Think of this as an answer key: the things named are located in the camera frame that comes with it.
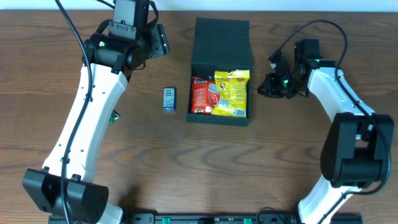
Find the snack package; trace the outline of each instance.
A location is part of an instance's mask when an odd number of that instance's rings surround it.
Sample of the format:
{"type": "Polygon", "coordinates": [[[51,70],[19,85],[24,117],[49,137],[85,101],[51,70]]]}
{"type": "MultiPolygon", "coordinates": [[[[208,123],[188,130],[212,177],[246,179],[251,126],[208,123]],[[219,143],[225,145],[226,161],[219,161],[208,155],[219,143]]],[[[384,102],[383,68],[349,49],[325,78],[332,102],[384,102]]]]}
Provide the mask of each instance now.
{"type": "Polygon", "coordinates": [[[211,114],[219,99],[220,94],[214,80],[192,77],[191,113],[211,114]]]}
{"type": "Polygon", "coordinates": [[[246,117],[246,84],[250,78],[249,70],[233,72],[215,72],[215,80],[220,100],[211,112],[211,115],[230,116],[235,118],[246,117]]]}

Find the black box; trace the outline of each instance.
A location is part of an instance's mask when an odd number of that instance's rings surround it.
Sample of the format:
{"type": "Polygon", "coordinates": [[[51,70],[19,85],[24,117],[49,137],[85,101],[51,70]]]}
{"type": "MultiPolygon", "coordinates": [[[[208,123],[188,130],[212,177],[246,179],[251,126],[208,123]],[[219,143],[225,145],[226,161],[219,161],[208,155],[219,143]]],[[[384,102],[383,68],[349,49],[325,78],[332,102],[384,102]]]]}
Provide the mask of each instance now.
{"type": "MultiPolygon", "coordinates": [[[[215,71],[250,70],[253,59],[249,21],[197,18],[191,77],[213,77],[215,71]]],[[[246,118],[191,114],[192,79],[187,122],[247,126],[251,120],[251,78],[246,88],[246,118]]]]}

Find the green connector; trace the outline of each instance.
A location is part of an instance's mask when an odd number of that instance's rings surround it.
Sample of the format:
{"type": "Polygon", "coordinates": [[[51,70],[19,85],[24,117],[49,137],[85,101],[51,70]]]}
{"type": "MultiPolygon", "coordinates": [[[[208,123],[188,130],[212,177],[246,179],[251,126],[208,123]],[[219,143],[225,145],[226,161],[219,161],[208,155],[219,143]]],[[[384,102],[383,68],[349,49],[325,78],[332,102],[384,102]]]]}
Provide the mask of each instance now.
{"type": "Polygon", "coordinates": [[[251,224],[251,218],[244,218],[243,224],[251,224]]]}
{"type": "Polygon", "coordinates": [[[171,218],[163,218],[162,219],[162,224],[170,224],[171,223],[171,218]]]}

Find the cable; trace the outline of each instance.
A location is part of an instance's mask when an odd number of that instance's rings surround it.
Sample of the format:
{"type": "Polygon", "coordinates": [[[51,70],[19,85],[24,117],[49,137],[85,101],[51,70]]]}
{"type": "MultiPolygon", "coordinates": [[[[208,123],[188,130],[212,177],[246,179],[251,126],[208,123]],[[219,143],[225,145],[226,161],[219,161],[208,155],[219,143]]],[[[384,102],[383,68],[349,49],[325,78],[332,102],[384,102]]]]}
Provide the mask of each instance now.
{"type": "Polygon", "coordinates": [[[70,28],[72,29],[78,43],[79,46],[81,48],[81,51],[83,52],[85,61],[86,61],[86,66],[87,66],[87,71],[88,71],[88,89],[87,89],[87,94],[85,97],[85,102],[83,104],[83,107],[81,108],[79,117],[76,120],[75,126],[72,129],[72,132],[70,133],[70,137],[68,140],[68,144],[65,148],[65,152],[63,154],[63,158],[62,158],[62,169],[61,169],[61,199],[62,199],[62,205],[63,205],[63,212],[65,213],[65,219],[67,220],[68,224],[72,224],[71,219],[70,219],[70,214],[69,214],[69,209],[68,209],[68,204],[67,204],[67,190],[66,190],[66,184],[65,184],[65,180],[66,180],[66,169],[67,169],[67,163],[69,162],[69,152],[70,152],[70,147],[72,145],[73,139],[75,138],[77,129],[79,128],[80,122],[83,118],[83,115],[87,109],[88,103],[91,100],[91,93],[93,91],[93,76],[92,76],[92,72],[91,72],[91,65],[90,65],[90,61],[88,60],[88,56],[87,56],[87,52],[84,48],[83,45],[83,41],[81,40],[79,33],[76,30],[76,27],[73,25],[72,21],[70,20],[67,12],[65,11],[65,9],[63,8],[62,4],[60,3],[59,0],[55,0],[55,2],[57,3],[60,11],[62,12],[63,16],[65,17],[65,20],[68,22],[70,28]]]}
{"type": "MultiPolygon", "coordinates": [[[[256,214],[256,221],[257,221],[259,224],[263,224],[263,222],[260,221],[260,219],[259,219],[259,215],[260,215],[260,213],[261,213],[262,211],[264,211],[265,209],[272,210],[272,211],[274,211],[274,212],[276,213],[276,210],[275,210],[274,208],[272,208],[272,207],[269,207],[269,206],[265,206],[265,207],[260,208],[259,211],[258,211],[257,214],[256,214]]],[[[276,215],[282,220],[283,223],[285,223],[285,219],[284,219],[284,218],[282,218],[279,214],[276,214],[276,215]]]]}
{"type": "Polygon", "coordinates": [[[110,4],[110,3],[108,3],[108,2],[106,2],[104,0],[95,0],[95,1],[98,1],[98,2],[100,2],[102,4],[105,4],[105,5],[109,6],[109,7],[111,7],[112,9],[114,9],[114,6],[112,4],[110,4]]]}
{"type": "Polygon", "coordinates": [[[318,222],[318,223],[322,223],[324,221],[324,219],[331,213],[333,212],[333,210],[346,198],[347,195],[349,194],[353,194],[353,195],[372,195],[377,193],[378,191],[380,191],[386,184],[386,182],[388,181],[388,178],[390,176],[391,173],[391,152],[389,151],[389,144],[388,144],[388,140],[386,138],[386,136],[384,135],[383,131],[381,129],[379,129],[379,126],[377,125],[376,121],[369,115],[368,112],[365,111],[365,109],[363,109],[363,107],[360,105],[361,101],[355,100],[355,98],[351,95],[351,93],[345,88],[345,86],[342,84],[340,78],[341,76],[338,76],[338,69],[340,68],[340,65],[344,59],[344,56],[346,54],[347,51],[347,45],[348,45],[348,40],[347,40],[347,35],[344,32],[344,30],[336,23],[332,22],[332,21],[328,21],[328,20],[324,20],[324,19],[319,19],[319,20],[315,20],[315,21],[311,21],[308,22],[306,24],[304,24],[303,26],[299,27],[297,30],[295,30],[286,40],[285,42],[278,48],[278,50],[282,50],[282,48],[285,46],[285,44],[296,34],[298,33],[300,30],[306,28],[307,26],[317,23],[317,22],[324,22],[327,24],[331,24],[333,26],[335,26],[343,35],[344,37],[344,49],[343,49],[343,53],[341,54],[341,57],[336,65],[336,69],[335,69],[335,78],[336,81],[338,82],[339,86],[341,87],[341,89],[347,94],[348,98],[353,102],[353,104],[365,115],[365,117],[367,117],[368,120],[370,120],[370,123],[373,125],[373,128],[376,130],[377,134],[380,135],[381,140],[383,142],[383,146],[384,149],[386,151],[386,156],[387,156],[387,170],[386,170],[386,174],[384,176],[384,179],[381,181],[381,183],[373,190],[367,191],[367,192],[354,192],[354,191],[347,191],[345,193],[343,193],[341,195],[341,197],[337,200],[337,202],[329,209],[328,212],[326,212],[326,214],[323,215],[322,219],[318,222]]]}

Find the wooden surface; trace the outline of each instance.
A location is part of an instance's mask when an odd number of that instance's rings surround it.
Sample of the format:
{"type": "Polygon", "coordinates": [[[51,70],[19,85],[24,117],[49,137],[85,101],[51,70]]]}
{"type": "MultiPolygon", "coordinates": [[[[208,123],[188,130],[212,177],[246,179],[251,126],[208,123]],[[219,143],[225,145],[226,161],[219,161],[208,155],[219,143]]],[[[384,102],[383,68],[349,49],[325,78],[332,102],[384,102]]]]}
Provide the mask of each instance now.
{"type": "MultiPolygon", "coordinates": [[[[110,11],[70,11],[82,39],[110,11]]],[[[109,200],[127,207],[175,212],[256,212],[290,209],[320,176],[319,157],[330,121],[319,101],[264,98],[257,87],[271,72],[267,55],[298,26],[329,19],[349,40],[343,70],[371,108],[398,121],[398,16],[324,12],[160,12],[171,54],[134,72],[106,131],[95,182],[109,200]],[[196,17],[250,20],[254,56],[253,114],[246,128],[185,122],[196,17]],[[163,114],[163,87],[177,87],[177,112],[163,114]]],[[[27,168],[40,169],[54,147],[78,87],[81,51],[58,11],[0,11],[0,223],[45,223],[22,188],[27,168]]],[[[324,58],[338,58],[338,31],[317,24],[295,40],[319,38],[324,58]]],[[[392,158],[398,153],[397,131],[392,158]]],[[[353,197],[341,212],[366,223],[398,219],[396,166],[377,195],[353,197]]]]}

